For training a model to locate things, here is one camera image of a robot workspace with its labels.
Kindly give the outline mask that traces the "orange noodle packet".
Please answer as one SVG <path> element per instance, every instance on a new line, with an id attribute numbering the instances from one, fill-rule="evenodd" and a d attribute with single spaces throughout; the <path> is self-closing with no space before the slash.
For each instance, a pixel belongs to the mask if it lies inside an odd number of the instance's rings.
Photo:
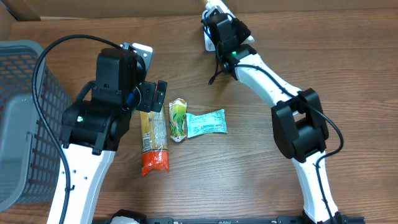
<path id="1" fill-rule="evenodd" d="M 142 136 L 142 176 L 152 170 L 169 171 L 169 147 L 164 109 L 140 112 Z"/>

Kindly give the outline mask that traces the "teal snack packet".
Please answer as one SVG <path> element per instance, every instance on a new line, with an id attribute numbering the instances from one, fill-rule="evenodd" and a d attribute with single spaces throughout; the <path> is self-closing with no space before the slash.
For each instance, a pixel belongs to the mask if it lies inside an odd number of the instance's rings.
<path id="1" fill-rule="evenodd" d="M 227 133 L 225 120 L 225 110 L 220 109 L 203 115 L 187 113 L 188 138 L 193 138 L 203 134 Z"/>

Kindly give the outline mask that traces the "green tea packet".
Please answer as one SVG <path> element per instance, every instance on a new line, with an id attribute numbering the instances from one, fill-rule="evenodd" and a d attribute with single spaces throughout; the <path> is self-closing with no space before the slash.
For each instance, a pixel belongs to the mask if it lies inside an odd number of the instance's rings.
<path id="1" fill-rule="evenodd" d="M 185 133 L 186 112 L 185 100 L 177 98 L 169 103 L 171 139 L 175 142 L 181 142 L 187 136 Z"/>

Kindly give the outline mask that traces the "white conditioner tube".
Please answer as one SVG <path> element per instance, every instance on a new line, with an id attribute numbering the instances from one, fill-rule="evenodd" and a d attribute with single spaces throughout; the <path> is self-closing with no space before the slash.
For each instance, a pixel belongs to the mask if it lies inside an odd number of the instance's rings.
<path id="1" fill-rule="evenodd" d="M 230 14 L 233 18 L 236 17 L 222 0 L 202 0 L 201 2 L 205 5 L 206 10 L 210 10 L 212 7 L 218 6 L 221 9 L 221 12 Z M 254 41 L 254 38 L 250 35 L 243 43 L 253 44 Z"/>

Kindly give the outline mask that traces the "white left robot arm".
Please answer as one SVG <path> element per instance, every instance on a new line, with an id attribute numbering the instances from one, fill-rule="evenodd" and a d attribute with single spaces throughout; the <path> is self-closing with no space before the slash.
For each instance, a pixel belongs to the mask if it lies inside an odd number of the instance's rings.
<path id="1" fill-rule="evenodd" d="M 167 83 L 147 82 L 152 47 L 133 43 L 103 49 L 96 79 L 62 114 L 60 141 L 70 171 L 65 223 L 91 223 L 104 177 L 135 111 L 160 112 Z"/>

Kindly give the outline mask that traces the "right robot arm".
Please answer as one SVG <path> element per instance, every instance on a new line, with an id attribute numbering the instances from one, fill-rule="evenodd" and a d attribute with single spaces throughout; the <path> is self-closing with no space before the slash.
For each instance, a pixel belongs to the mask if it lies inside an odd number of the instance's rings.
<path id="1" fill-rule="evenodd" d="M 271 109 L 274 141 L 298 175 L 305 222 L 341 223 L 325 165 L 328 127 L 336 125 L 323 114 L 316 91 L 303 91 L 273 72 L 245 42 L 251 32 L 233 15 L 213 7 L 203 12 L 201 23 L 221 71 L 248 86 Z"/>

